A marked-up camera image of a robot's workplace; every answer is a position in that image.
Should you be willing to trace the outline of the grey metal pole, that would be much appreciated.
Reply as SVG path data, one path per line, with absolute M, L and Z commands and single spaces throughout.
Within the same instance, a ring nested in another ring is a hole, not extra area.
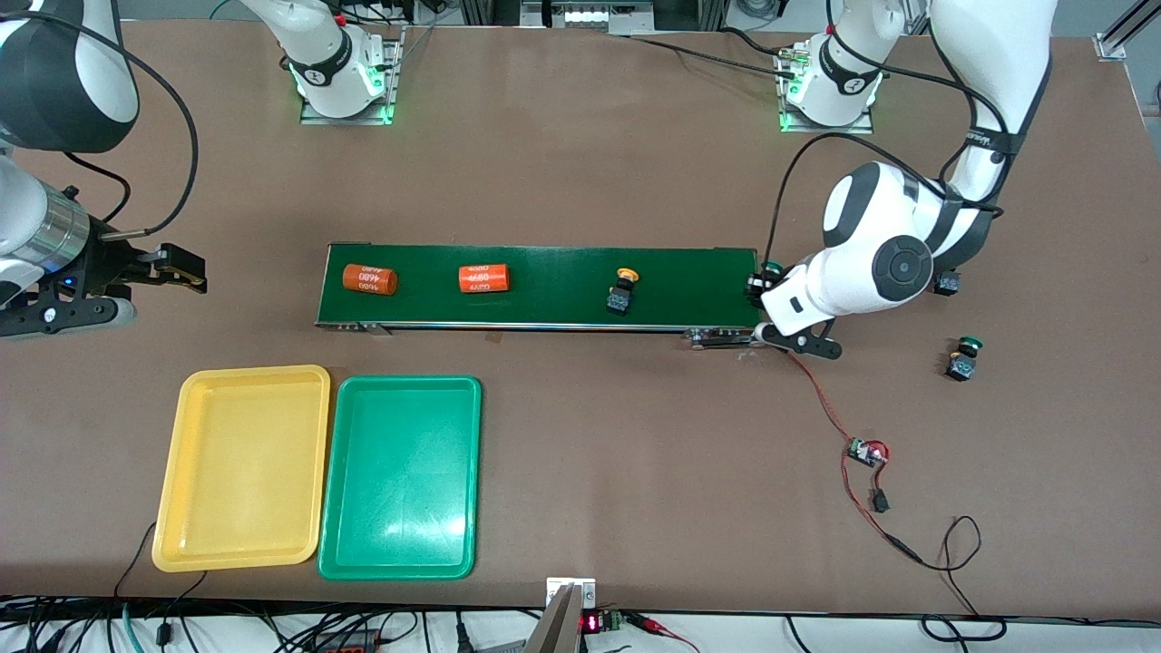
M 580 653 L 584 608 L 563 590 L 546 607 L 520 653 Z

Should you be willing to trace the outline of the red clip lead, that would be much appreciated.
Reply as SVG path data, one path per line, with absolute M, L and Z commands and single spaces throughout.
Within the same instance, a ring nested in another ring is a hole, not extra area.
M 649 617 L 646 617 L 643 613 L 629 612 L 629 611 L 622 612 L 622 617 L 627 624 L 630 624 L 630 627 L 642 629 L 642 631 L 648 633 L 648 636 L 656 636 L 664 639 L 671 639 L 688 646 L 688 648 L 693 650 L 694 653 L 702 653 L 701 650 L 699 650 L 695 644 L 688 641 L 688 639 L 682 636 L 677 636 L 677 633 L 675 633 L 672 629 L 664 627 L 663 624 L 659 624 L 659 620 L 650 619 Z

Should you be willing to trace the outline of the orange 4680 cylinder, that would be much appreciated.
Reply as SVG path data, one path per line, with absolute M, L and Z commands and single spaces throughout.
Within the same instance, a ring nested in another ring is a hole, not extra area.
M 391 297 L 398 287 L 398 277 L 390 268 L 348 264 L 342 270 L 342 287 L 349 292 Z
M 469 265 L 459 268 L 459 289 L 464 294 L 507 292 L 510 285 L 509 265 L 504 263 Z

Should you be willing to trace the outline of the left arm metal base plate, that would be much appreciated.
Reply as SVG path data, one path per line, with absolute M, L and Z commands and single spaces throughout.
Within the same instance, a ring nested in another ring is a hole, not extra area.
M 882 72 L 851 72 L 834 63 L 828 34 L 784 48 L 776 55 L 781 132 L 873 132 L 871 106 Z

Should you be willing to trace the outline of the green push button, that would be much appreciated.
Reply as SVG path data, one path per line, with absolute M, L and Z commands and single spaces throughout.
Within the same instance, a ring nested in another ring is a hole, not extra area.
M 747 277 L 747 286 L 744 287 L 744 297 L 747 302 L 757 309 L 763 308 L 762 296 L 776 289 L 776 286 L 780 284 L 785 277 L 785 270 L 781 264 L 774 260 L 767 260 L 760 266 L 760 270 L 755 271 Z
M 969 381 L 974 376 L 976 359 L 982 349 L 983 343 L 978 338 L 962 336 L 949 354 L 944 374 L 958 382 Z

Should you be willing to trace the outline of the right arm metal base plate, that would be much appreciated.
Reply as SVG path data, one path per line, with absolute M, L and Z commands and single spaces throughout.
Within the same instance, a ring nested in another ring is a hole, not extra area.
M 345 26 L 352 41 L 351 58 L 331 77 L 329 86 L 311 86 L 294 72 L 303 124 L 390 125 L 399 88 L 406 33 L 398 38 L 362 33 Z

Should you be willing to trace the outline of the green plastic tray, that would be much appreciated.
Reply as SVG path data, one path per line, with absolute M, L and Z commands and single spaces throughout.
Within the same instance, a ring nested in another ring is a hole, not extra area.
M 468 375 L 360 375 L 337 389 L 317 571 L 327 581 L 473 573 L 483 389 Z

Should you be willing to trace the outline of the yellow plastic tray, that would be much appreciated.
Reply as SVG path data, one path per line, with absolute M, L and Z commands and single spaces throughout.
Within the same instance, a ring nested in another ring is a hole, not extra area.
M 188 376 L 151 550 L 158 571 L 298 565 L 316 552 L 330 392 L 315 365 Z

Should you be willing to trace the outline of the green conveyor belt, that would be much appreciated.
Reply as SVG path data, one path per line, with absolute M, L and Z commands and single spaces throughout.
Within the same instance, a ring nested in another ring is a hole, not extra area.
M 459 268 L 507 264 L 507 292 L 464 294 Z M 391 297 L 342 287 L 348 264 L 390 268 Z M 619 268 L 639 273 L 626 316 L 607 311 Z M 507 330 L 680 333 L 750 330 L 760 310 L 744 284 L 757 268 L 752 249 L 469 247 L 333 243 L 329 247 L 316 326 L 333 331 Z

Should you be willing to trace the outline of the white lit device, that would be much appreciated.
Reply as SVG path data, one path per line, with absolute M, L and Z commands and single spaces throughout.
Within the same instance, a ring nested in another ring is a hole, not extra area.
M 650 0 L 522 0 L 518 26 L 605 34 L 655 33 Z

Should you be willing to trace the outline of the aluminium frame profile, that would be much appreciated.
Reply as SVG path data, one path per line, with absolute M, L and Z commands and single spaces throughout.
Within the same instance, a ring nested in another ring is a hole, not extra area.
M 1158 17 L 1161 17 L 1161 0 L 1135 0 L 1135 3 L 1130 5 L 1111 26 L 1093 37 L 1098 60 L 1115 62 L 1127 58 L 1128 42 L 1142 34 Z

